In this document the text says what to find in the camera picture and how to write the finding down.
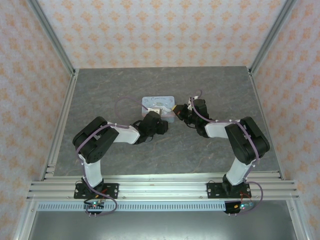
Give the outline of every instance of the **patterned wallpaper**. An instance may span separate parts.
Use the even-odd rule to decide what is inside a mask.
[[[26,0],[0,1],[0,239],[49,152],[69,74]]]
[[[320,236],[320,1],[298,0],[255,76],[288,179]]]
[[[285,0],[40,0],[75,68],[250,66]]]

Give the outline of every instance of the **gray floor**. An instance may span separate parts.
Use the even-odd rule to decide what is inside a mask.
[[[81,69],[54,175],[82,174],[72,139],[97,116],[123,124],[114,111],[119,97],[141,101],[144,96],[174,96],[176,104],[184,104],[197,89],[203,90],[202,98],[212,119],[251,116],[267,133],[244,66]],[[141,107],[130,100],[123,100],[118,111],[129,124],[142,119]],[[201,137],[176,118],[165,135],[156,135],[149,143],[113,144],[102,158],[101,171],[104,175],[226,172],[233,160],[227,139]],[[271,149],[254,170],[278,169]]]
[[[218,211],[37,212],[29,240],[296,240],[285,201],[228,217]]]

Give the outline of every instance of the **black bracket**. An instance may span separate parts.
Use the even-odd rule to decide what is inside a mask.
[[[113,199],[118,198],[119,193],[119,183],[103,183],[102,189],[106,191],[104,192],[105,195],[112,197]],[[94,192],[90,191],[86,184],[79,182],[75,185],[74,190],[74,199],[102,199],[104,198],[101,195],[98,195]]]
[[[231,191],[228,195],[223,188],[222,182],[208,182],[206,184],[206,193],[208,195],[208,199],[247,199],[248,196],[251,198],[251,190],[248,183],[242,184],[241,187],[238,187],[236,191]]]

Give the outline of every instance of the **marble surface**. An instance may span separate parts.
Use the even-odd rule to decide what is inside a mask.
[[[212,119],[251,116],[266,134],[244,66],[81,69],[54,175],[82,174],[72,139],[95,117],[102,116],[118,124],[132,124],[142,119],[141,107],[124,99],[117,111],[126,122],[119,120],[114,110],[118,98],[130,96],[141,101],[145,96],[174,96],[176,104],[184,104],[197,89],[203,90],[202,98]],[[101,172],[103,175],[226,172],[234,157],[227,139],[201,137],[176,118],[165,135],[155,135],[151,142],[113,144],[101,160]],[[254,170],[278,169],[271,149]]]

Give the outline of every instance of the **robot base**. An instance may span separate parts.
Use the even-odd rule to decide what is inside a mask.
[[[222,182],[208,182],[206,184],[206,193],[208,195],[208,199],[247,199],[248,196],[251,197],[250,186],[247,183],[243,183],[237,186],[236,190],[230,191],[229,195],[226,193],[223,188]]]
[[[99,189],[97,189],[98,192],[102,192],[107,196],[112,197],[113,199],[118,198],[118,192],[119,192],[119,184],[118,183],[102,183],[101,185],[99,184]],[[104,198],[101,195],[98,195],[92,192],[85,183],[77,183],[75,185],[75,190],[74,190],[74,199],[102,199]]]

